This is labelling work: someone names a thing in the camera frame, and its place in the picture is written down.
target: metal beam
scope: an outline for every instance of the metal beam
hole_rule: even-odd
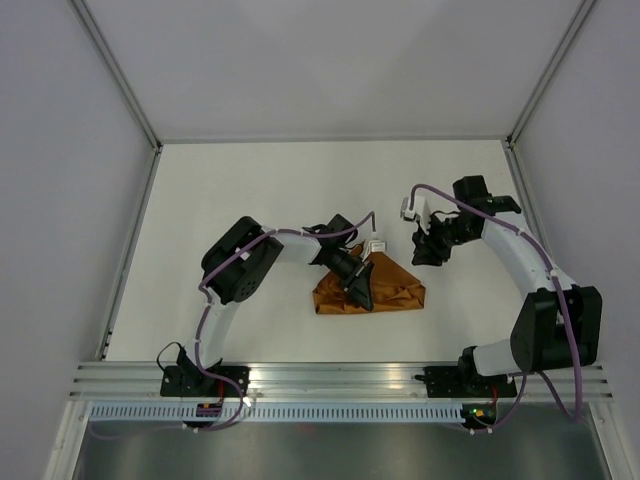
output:
[[[429,398],[423,383],[414,379],[427,365],[451,363],[249,363],[248,396],[260,402],[283,403],[384,403],[442,404]],[[599,365],[584,367],[585,402],[611,402],[611,390]],[[573,370],[548,372],[560,398],[573,402]],[[154,362],[88,362],[78,366],[70,400],[170,401],[160,397],[162,372]],[[189,401],[212,401],[193,398]],[[486,399],[451,398],[455,403],[486,402]],[[501,399],[510,403],[513,399]],[[553,397],[537,375],[527,382],[525,403],[551,403]]]
[[[160,162],[160,156],[162,155],[162,147],[155,150],[153,157],[149,161],[149,166],[146,175],[146,182],[144,188],[140,192],[140,197],[136,202],[136,216],[133,219],[129,234],[127,236],[128,241],[125,247],[122,260],[118,267],[118,278],[111,289],[109,296],[109,310],[106,317],[102,322],[102,339],[98,344],[98,349],[95,353],[95,358],[98,360],[104,360],[107,348],[109,346],[109,340],[111,337],[113,325],[115,324],[116,317],[118,315],[118,309],[120,308],[120,302],[122,301],[122,295],[124,294],[124,287],[127,283],[127,277],[129,275],[129,269],[131,262],[133,262],[133,254],[135,253],[136,244],[138,243],[138,237],[140,236],[140,229],[142,228],[142,220],[147,210],[147,204],[149,203],[149,197],[151,196],[151,189],[153,188],[153,181],[158,171],[158,164]]]
[[[127,108],[133,115],[133,118],[138,123],[138,126],[142,130],[142,133],[147,138],[151,147],[155,150],[161,147],[160,140],[158,140],[157,135],[153,131],[151,124],[147,116],[145,115],[142,107],[140,106],[140,102],[136,98],[131,85],[127,81],[127,78],[122,71],[122,68],[118,64],[116,57],[113,55],[107,40],[100,30],[100,27],[96,23],[95,17],[91,13],[91,10],[87,6],[84,0],[68,0],[69,5],[72,10],[76,14],[78,20],[84,27],[89,39],[93,43],[93,46],[96,49],[96,52],[100,56],[104,65],[107,67],[107,70],[111,74],[111,77],[115,81],[118,89],[120,90],[120,94],[127,105]]]
[[[538,216],[533,197],[531,195],[531,189],[527,183],[523,165],[521,164],[520,157],[517,155],[517,150],[509,143],[507,139],[501,141],[502,149],[509,166],[509,172],[511,173],[511,179],[516,188],[518,199],[520,200],[520,206],[522,207],[522,213],[527,220],[527,224],[531,229],[533,235],[538,239],[542,246],[549,251],[549,244],[542,228],[542,222]]]
[[[564,61],[567,52],[573,45],[597,2],[598,0],[582,0],[582,2],[580,2],[580,5],[571,18],[567,29],[562,35],[560,42],[556,46],[551,59],[545,66],[542,75],[540,75],[533,92],[531,92],[531,95],[527,99],[527,103],[522,109],[522,112],[518,116],[518,119],[509,134],[509,143],[511,145],[515,144],[522,135],[522,132],[529,123],[531,115],[536,110],[536,107],[540,103],[547,88],[558,73],[558,69]]]

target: metal rail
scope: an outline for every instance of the metal rail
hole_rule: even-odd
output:
[[[451,365],[430,363],[428,365]],[[283,403],[385,403],[442,404],[429,398],[425,385],[414,376],[422,373],[422,363],[253,363],[248,396],[260,402]],[[583,371],[584,401],[613,401],[604,371],[599,365]],[[571,369],[548,372],[560,398],[573,402]],[[88,362],[78,366],[70,400],[170,401],[160,397],[162,372],[153,362]],[[211,401],[191,398],[189,401]],[[486,399],[451,398],[449,402],[475,403]],[[513,399],[501,399],[509,403]],[[529,377],[525,403],[550,403],[553,397],[537,375]]]

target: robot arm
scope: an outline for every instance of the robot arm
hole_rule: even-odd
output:
[[[276,233],[233,261],[209,281],[206,288],[213,301],[200,335],[200,357],[204,368],[220,362],[227,332],[240,303],[253,295],[276,262],[324,265],[340,277],[341,286],[352,302],[366,310],[373,310],[370,286],[373,264],[350,255],[345,249],[346,243],[356,238],[357,231],[331,236],[335,232],[353,228],[344,217],[336,215],[327,225],[305,229],[309,236],[303,236],[302,232],[300,235]],[[201,264],[203,278],[253,239],[270,230],[272,229],[259,225],[250,217],[238,220],[205,254]],[[188,361],[195,365],[195,341],[185,348]]]
[[[453,190],[457,200],[515,225],[520,232],[528,232],[515,200],[491,195],[482,176],[464,177],[454,183]],[[510,338],[464,350],[458,362],[463,376],[536,372],[572,365],[551,272],[533,246],[513,231],[468,211],[440,220],[430,212],[424,197],[416,197],[413,208],[405,199],[401,215],[418,224],[412,236],[414,265],[441,266],[449,260],[453,246],[481,239],[500,258],[524,298]],[[579,287],[559,268],[554,270],[569,305],[580,363],[590,365],[597,354],[602,298],[594,287]]]

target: cable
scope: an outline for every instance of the cable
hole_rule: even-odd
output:
[[[182,350],[182,344],[180,342],[169,342],[162,350],[160,350],[160,353],[158,353],[158,356],[156,357],[156,364],[158,365],[158,367],[160,367],[160,370],[162,370],[162,373],[166,373],[164,370],[164,367],[160,364],[160,355],[162,355],[167,348],[169,348],[171,345],[178,345],[178,347],[180,348],[180,350]]]
[[[518,396],[516,397],[515,401],[511,404],[511,408],[509,409],[507,414],[504,417],[502,417],[500,420],[496,419],[496,423],[494,423],[493,425],[487,426],[487,428],[483,428],[481,430],[475,430],[474,429],[472,435],[474,435],[476,433],[489,434],[489,433],[493,433],[498,428],[502,428],[509,421],[509,419],[511,418],[513,413],[516,411],[516,409],[518,408],[518,405],[520,405],[520,402],[522,401],[522,397],[524,397],[524,389],[525,389],[526,385],[527,385],[527,375],[523,374],[522,375],[522,383],[520,384],[520,391],[518,392]],[[458,428],[458,427],[453,427],[453,428],[455,428],[456,430],[458,430],[460,432],[466,431],[466,428],[463,427],[463,426],[460,426],[460,428]]]
[[[435,215],[435,214],[438,214],[438,213],[440,215],[445,215],[445,216],[456,216],[457,217],[458,215],[460,215],[460,212],[455,212],[455,211],[453,211],[453,212],[443,212],[442,210],[436,210],[434,212],[431,212],[431,215]]]
[[[224,428],[230,427],[235,422],[235,419],[240,416],[240,413],[242,412],[242,407],[244,405],[244,402],[243,402],[244,395],[242,394],[242,389],[240,388],[240,386],[235,381],[233,381],[232,379],[230,379],[228,377],[225,377],[223,375],[218,375],[216,373],[212,373],[212,372],[207,371],[207,369],[204,368],[204,366],[202,365],[202,361],[200,359],[200,342],[201,342],[202,330],[203,330],[204,324],[205,324],[205,322],[207,320],[207,316],[209,314],[209,310],[211,310],[211,307],[213,305],[213,296],[211,295],[211,293],[207,289],[207,284],[213,278],[215,278],[216,275],[218,275],[225,268],[227,268],[231,263],[233,263],[235,260],[240,258],[241,255],[247,253],[252,248],[254,248],[256,245],[258,245],[260,242],[266,240],[267,238],[269,238],[269,237],[271,237],[273,235],[276,235],[276,234],[277,235],[298,235],[298,236],[302,236],[302,237],[317,238],[317,239],[335,238],[335,237],[341,237],[343,235],[346,235],[347,233],[351,233],[351,232],[357,231],[360,227],[362,227],[365,223],[367,223],[367,221],[369,221],[369,219],[371,219],[371,228],[372,228],[372,230],[375,231],[375,229],[376,229],[375,228],[375,226],[376,226],[376,216],[375,216],[375,212],[373,212],[373,211],[369,212],[369,214],[367,214],[366,217],[364,217],[360,222],[358,222],[353,227],[347,228],[346,230],[343,230],[341,232],[309,233],[309,232],[305,232],[303,230],[294,230],[294,229],[289,229],[289,228],[281,228],[281,229],[269,230],[268,232],[265,232],[262,235],[259,235],[258,237],[253,239],[251,242],[249,242],[247,245],[245,245],[244,247],[239,249],[237,252],[235,252],[233,255],[231,255],[229,258],[227,258],[224,262],[222,262],[220,265],[218,265],[216,268],[214,268],[211,273],[209,273],[208,275],[206,275],[202,279],[202,281],[198,285],[198,290],[200,292],[202,292],[205,295],[205,297],[207,298],[207,305],[204,308],[204,311],[202,312],[202,315],[200,316],[200,321],[198,322],[198,327],[196,328],[195,348],[194,348],[196,366],[198,367],[198,370],[200,371],[200,373],[202,373],[204,376],[209,377],[209,378],[213,378],[213,379],[218,380],[218,381],[226,382],[227,384],[231,385],[231,387],[233,387],[233,389],[236,390],[236,392],[238,392],[239,402],[238,402],[238,408],[236,409],[236,411],[233,413],[233,415],[228,420],[224,421],[220,425],[212,425],[210,427],[201,428],[200,430],[212,432],[212,431],[222,430]]]
[[[439,195],[442,198],[445,198],[446,200],[449,200],[450,202],[455,203],[458,207],[464,210],[467,210],[468,212],[471,212],[485,220],[496,223],[501,227],[504,227],[507,230],[514,232],[516,235],[520,235],[538,253],[540,258],[542,259],[542,262],[545,265],[545,268],[549,271],[551,275],[551,282],[553,283],[553,286],[558,295],[558,301],[560,303],[560,312],[562,313],[562,318],[564,321],[564,329],[567,335],[567,341],[569,342],[569,350],[571,352],[571,361],[573,363],[576,411],[572,416],[572,419],[574,421],[579,421],[582,415],[581,413],[582,412],[582,370],[580,369],[580,354],[578,352],[578,344],[576,343],[576,338],[573,333],[573,328],[571,326],[571,316],[569,315],[569,306],[567,305],[567,299],[564,298],[562,285],[560,285],[560,281],[558,280],[557,275],[554,275],[553,262],[551,261],[551,258],[549,258],[549,255],[547,255],[547,252],[544,251],[544,248],[542,248],[542,246],[531,235],[529,235],[527,232],[521,231],[520,228],[516,227],[515,225],[512,225],[509,222],[500,220],[499,218],[492,217],[491,215],[487,215],[486,213],[476,208],[473,208],[472,206],[467,205],[464,202],[461,202],[457,198],[454,198],[451,195],[443,192],[442,190],[432,187],[431,185],[419,183],[413,186],[413,188],[411,189],[411,197],[409,200],[409,204],[410,204],[409,207],[411,209],[413,209],[413,205],[415,203],[416,192],[421,188],[425,190],[429,190],[430,192],[433,192],[436,195]]]
[[[551,396],[556,401],[556,404],[558,405],[558,408],[563,413],[563,415],[565,417],[567,417],[568,419],[573,420],[574,415],[571,415],[571,413],[569,413],[569,409],[567,409],[565,404],[560,399],[560,395],[558,394],[558,391],[556,390],[556,387],[553,386],[553,383],[551,382],[551,379],[544,372],[537,372],[537,373],[544,380],[544,383],[547,384],[547,387],[549,388],[549,392],[551,392]]]

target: aluminum frame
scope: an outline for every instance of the aluminum frame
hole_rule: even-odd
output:
[[[97,25],[91,11],[84,0],[68,0],[71,8],[85,28],[90,41],[101,57],[109,74],[121,91],[123,101],[136,119],[141,131],[154,149],[154,159],[149,176],[141,197],[136,220],[131,229],[128,246],[122,262],[121,274],[113,289],[112,302],[107,316],[103,341],[99,347],[99,356],[105,353],[111,327],[117,315],[122,291],[126,283],[128,267],[135,251],[136,241],[140,232],[144,211],[153,185],[155,171],[161,155],[162,143],[154,133],[144,111],[131,89],[124,72],[114,57],[104,35]],[[538,239],[547,250],[542,222],[526,183],[522,162],[517,152],[516,142],[525,130],[531,115],[543,98],[559,67],[563,63],[567,52],[573,44],[580,30],[586,23],[597,0],[583,0],[565,31],[561,41],[551,56],[545,70],[540,76],[536,87],[529,96],[521,114],[514,124],[510,134],[502,139],[507,163],[509,165],[518,196],[522,203],[527,221]],[[442,139],[440,137],[412,138],[415,140]],[[469,137],[455,137],[455,139],[471,139]],[[290,139],[290,141],[304,141],[305,139]],[[340,138],[326,140],[355,140]],[[254,139],[247,141],[275,141],[274,139]],[[260,402],[278,404],[283,401],[298,403],[317,402],[325,400],[356,403],[359,401],[381,402],[384,404],[424,404],[435,402],[426,396],[424,385],[411,380],[412,375],[418,373],[426,364],[250,364],[251,394],[259,398]],[[572,373],[570,370],[550,372],[559,389],[560,397],[571,402],[573,399]],[[585,377],[585,400],[589,405],[590,414],[594,420],[596,434],[603,448],[607,465],[615,480],[639,478],[638,467],[631,461],[632,452],[627,448],[623,438],[614,399],[611,395],[606,375],[602,367],[596,365],[583,369]],[[85,433],[87,421],[93,401],[100,400],[136,400],[152,401],[162,404],[159,397],[159,382],[161,374],[155,364],[151,362],[89,362],[78,367],[75,375],[69,402],[56,437],[56,443],[46,470],[47,479],[68,479],[73,475],[76,460]],[[546,386],[537,376],[531,376],[527,385],[528,393],[523,398],[525,403],[552,401]]]

